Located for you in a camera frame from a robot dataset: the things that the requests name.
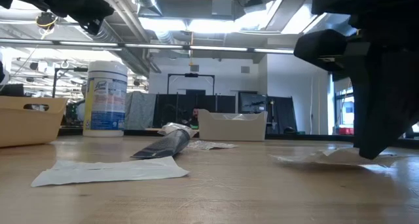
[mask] product label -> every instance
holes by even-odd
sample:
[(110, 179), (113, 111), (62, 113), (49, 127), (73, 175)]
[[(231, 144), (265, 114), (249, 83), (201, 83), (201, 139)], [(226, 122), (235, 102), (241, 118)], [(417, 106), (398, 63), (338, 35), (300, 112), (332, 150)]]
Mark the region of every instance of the product label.
[(86, 130), (124, 130), (126, 82), (101, 77), (87, 84)]

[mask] crumpled paper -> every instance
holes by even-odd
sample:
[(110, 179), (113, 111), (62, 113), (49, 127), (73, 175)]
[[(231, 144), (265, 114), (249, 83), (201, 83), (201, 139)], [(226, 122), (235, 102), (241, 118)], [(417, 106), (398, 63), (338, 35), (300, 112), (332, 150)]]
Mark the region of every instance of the crumpled paper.
[(311, 155), (304, 156), (275, 156), (271, 155), (276, 162), (283, 164), (334, 164), (334, 165), (379, 165), (389, 168), (398, 160), (405, 159), (406, 156), (394, 154), (381, 154), (375, 159), (369, 160), (359, 156), (358, 148), (328, 149), (317, 151)]
[(210, 142), (210, 141), (194, 141), (194, 142), (190, 142), (188, 144), (188, 148), (193, 148), (193, 149), (205, 149), (205, 150), (210, 150), (213, 148), (219, 148), (219, 149), (231, 149), (234, 147), (237, 147), (238, 145), (233, 145), (230, 143), (216, 143), (216, 142)]
[(86, 163), (58, 160), (41, 172), (32, 187), (95, 181), (128, 181), (182, 177), (189, 172), (178, 167), (172, 157), (114, 163)]

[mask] disinfecting wipes container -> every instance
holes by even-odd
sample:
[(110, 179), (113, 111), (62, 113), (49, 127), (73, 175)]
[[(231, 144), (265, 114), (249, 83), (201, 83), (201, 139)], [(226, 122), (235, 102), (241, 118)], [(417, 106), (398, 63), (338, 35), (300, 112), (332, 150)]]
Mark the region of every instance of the disinfecting wipes container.
[(119, 62), (90, 64), (86, 88), (83, 135), (124, 135), (127, 68)]

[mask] wooden table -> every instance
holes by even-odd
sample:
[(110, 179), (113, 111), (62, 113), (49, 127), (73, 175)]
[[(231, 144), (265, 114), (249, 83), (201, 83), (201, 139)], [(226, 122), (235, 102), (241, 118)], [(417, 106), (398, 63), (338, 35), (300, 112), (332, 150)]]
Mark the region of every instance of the wooden table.
[(186, 149), (175, 158), (191, 171), (181, 178), (30, 187), (56, 159), (128, 161), (157, 139), (68, 136), (0, 149), (0, 223), (419, 223), (418, 158), (366, 169), (284, 167), (268, 157), (350, 146), (318, 141)]

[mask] ceiling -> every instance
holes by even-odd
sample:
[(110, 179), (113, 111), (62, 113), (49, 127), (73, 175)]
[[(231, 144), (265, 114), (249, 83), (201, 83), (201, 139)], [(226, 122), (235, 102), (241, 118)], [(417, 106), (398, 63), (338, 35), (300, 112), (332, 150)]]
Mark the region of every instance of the ceiling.
[[(224, 20), (231, 19), (237, 20), (236, 13), (241, 14), (243, 17), (243, 4), (246, 4), (249, 0), (233, 0), (233, 13), (231, 17), (222, 17)], [(115, 10), (121, 10), (121, 12), (115, 11), (114, 14), (105, 18), (107, 27), (109, 27), (110, 32), (115, 36), (114, 40), (123, 41), (123, 42), (143, 42), (142, 38), (139, 38), (137, 34), (138, 30), (132, 28), (132, 23), (130, 26), (127, 24), (128, 13), (133, 14), (135, 17), (146, 17), (150, 11), (141, 7), (138, 12), (138, 6), (133, 0), (122, 0), (126, 5), (116, 4), (117, 7), (114, 7)], [(195, 31), (193, 33), (193, 39), (190, 32), (179, 31), (179, 30), (169, 30), (170, 35), (173, 36), (176, 43), (180, 44), (191, 44), (202, 45), (202, 46), (226, 46), (226, 47), (259, 47), (259, 48), (294, 48), (295, 43), (298, 38), (302, 35), (302, 31), (305, 29), (305, 26), (308, 24), (312, 25), (313, 20), (317, 16), (313, 16), (309, 10), (311, 9), (311, 0), (263, 0), (264, 3), (271, 4), (271, 8), (267, 9), (263, 13), (264, 16), (268, 17), (265, 28), (259, 29), (245, 29), (242, 31), (233, 31), (228, 33), (200, 33)], [(182, 22), (186, 23), (187, 26), (191, 24), (193, 20), (190, 18), (174, 18), (176, 17), (187, 17), (189, 12), (193, 12), (194, 15), (200, 15), (200, 12), (204, 10), (205, 7), (211, 8), (212, 0), (158, 0), (158, 4), (162, 5), (166, 10), (166, 16), (163, 14), (163, 17), (157, 17), (156, 19), (180, 19)], [(30, 5), (21, 4), (23, 7), (18, 7), (10, 10), (6, 10), (0, 7), (0, 37), (6, 38), (15, 38), (15, 39), (40, 39), (43, 36), (44, 30), (41, 30), (35, 24), (35, 19), (40, 15), (41, 11), (36, 9), (36, 7), (31, 7)], [(203, 14), (205, 17), (210, 17), (210, 14)], [(214, 16), (214, 20), (219, 20), (219, 16)], [(346, 33), (351, 32), (349, 25), (347, 24), (347, 16), (338, 16), (334, 14), (327, 14), (322, 17), (319, 22), (312, 25), (311, 30), (314, 31), (325, 28), (336, 28), (339, 31)], [(87, 35), (78, 24), (74, 24), (74, 21), (71, 19), (60, 18), (56, 22), (56, 26), (52, 33), (48, 34), (45, 39), (48, 40), (61, 40), (61, 41), (96, 41), (92, 36)], [(300, 31), (293, 33), (293, 28), (288, 26), (287, 33), (281, 32), (285, 30), (284, 27), (290, 24), (299, 24), (305, 23), (305, 26)], [(152, 29), (146, 29), (144, 33), (146, 39), (150, 39), (152, 43), (159, 43), (160, 40), (156, 35), (156, 32)], [(11, 58), (11, 72), (15, 74), (18, 69), (25, 63), (25, 59), (33, 51), (33, 47), (23, 47), (19, 45), (9, 45), (2, 47), (0, 49), (2, 52), (8, 53), (8, 56)], [(130, 50), (131, 54), (135, 58), (143, 61), (143, 51), (142, 50)], [(150, 55), (152, 58), (147, 58), (147, 61), (152, 61), (156, 58), (190, 58), (190, 52), (174, 52), (171, 50), (151, 50)], [(94, 60), (113, 60), (126, 62), (124, 58), (126, 55), (122, 55), (119, 51), (108, 51), (108, 50), (92, 50), (91, 48), (83, 47), (74, 47), (73, 50), (70, 49), (56, 49), (52, 47), (42, 47), (39, 46), (38, 49), (31, 56), (30, 62), (36, 62), (39, 60), (46, 61), (50, 67), (59, 67), (63, 63), (69, 64), (69, 67), (80, 67), (86, 66), (91, 61)], [(264, 54), (257, 53), (239, 53), (239, 52), (221, 52), (221, 51), (205, 51), (205, 50), (195, 50), (192, 52), (193, 58), (218, 58), (218, 59), (252, 59), (254, 64), (258, 64), (263, 58)], [(20, 72), (13, 78), (13, 81), (16, 83), (25, 83), (28, 85), (28, 89), (44, 89), (44, 94), (47, 96), (51, 94), (52, 86), (52, 77), (54, 71), (34, 71), (28, 67), (28, 63)], [(148, 75), (148, 71), (156, 71), (154, 68), (151, 69), (149, 65), (145, 68), (148, 70), (143, 72), (135, 68), (132, 68), (133, 71), (130, 71), (129, 75), (129, 86), (131, 90), (141, 90), (146, 92), (148, 89), (148, 82), (144, 80), (143, 76)], [(77, 101), (82, 98), (80, 93), (81, 83), (85, 83), (86, 73), (74, 73), (71, 71), (60, 71), (58, 75), (62, 75), (61, 79), (58, 81), (57, 93), (62, 96), (71, 98), (73, 101)], [(28, 83), (26, 81), (26, 76), (33, 77), (35, 79), (34, 83)], [(134, 86), (134, 79), (141, 79), (141, 84), (139, 86)]]

